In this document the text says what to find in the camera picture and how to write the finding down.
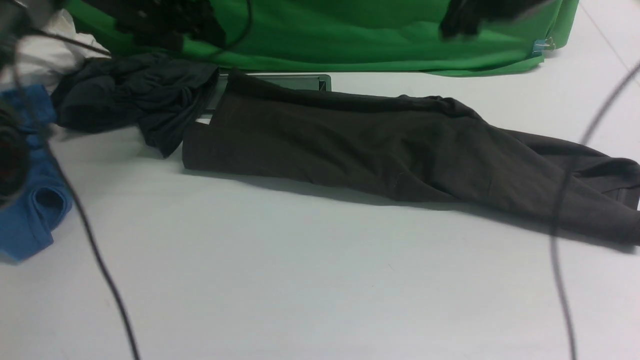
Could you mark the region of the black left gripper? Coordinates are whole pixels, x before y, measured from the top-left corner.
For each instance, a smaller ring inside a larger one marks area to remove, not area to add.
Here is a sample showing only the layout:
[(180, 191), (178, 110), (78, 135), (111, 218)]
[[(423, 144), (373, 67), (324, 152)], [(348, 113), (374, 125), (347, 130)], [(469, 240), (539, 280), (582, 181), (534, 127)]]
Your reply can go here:
[(138, 46), (182, 51), (185, 36), (217, 47), (227, 35), (209, 0), (87, 0), (114, 18), (115, 30), (132, 35)]

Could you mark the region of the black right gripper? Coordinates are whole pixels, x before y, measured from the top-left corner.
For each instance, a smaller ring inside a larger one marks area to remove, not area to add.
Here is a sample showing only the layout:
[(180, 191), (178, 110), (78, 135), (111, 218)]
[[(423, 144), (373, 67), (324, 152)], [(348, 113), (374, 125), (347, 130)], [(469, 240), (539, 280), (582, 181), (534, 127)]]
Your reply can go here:
[(475, 37), (485, 23), (513, 22), (525, 18), (550, 0), (450, 0), (439, 23), (439, 35), (448, 40)]

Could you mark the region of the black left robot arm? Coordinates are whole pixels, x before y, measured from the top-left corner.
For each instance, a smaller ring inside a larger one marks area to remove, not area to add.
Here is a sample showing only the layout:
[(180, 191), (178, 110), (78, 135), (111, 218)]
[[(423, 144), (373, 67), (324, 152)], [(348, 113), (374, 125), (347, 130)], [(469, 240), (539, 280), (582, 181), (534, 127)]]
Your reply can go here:
[[(135, 43), (181, 52), (185, 36), (215, 46), (226, 45), (226, 32), (209, 0), (89, 0), (87, 4), (114, 18), (119, 32)], [(1, 68), (14, 68), (19, 41), (29, 35), (46, 37), (44, 27), (66, 5), (64, 0), (3, 0), (1, 2)], [(1, 206), (16, 201), (30, 170), (30, 156), (21, 121), (1, 103)]]

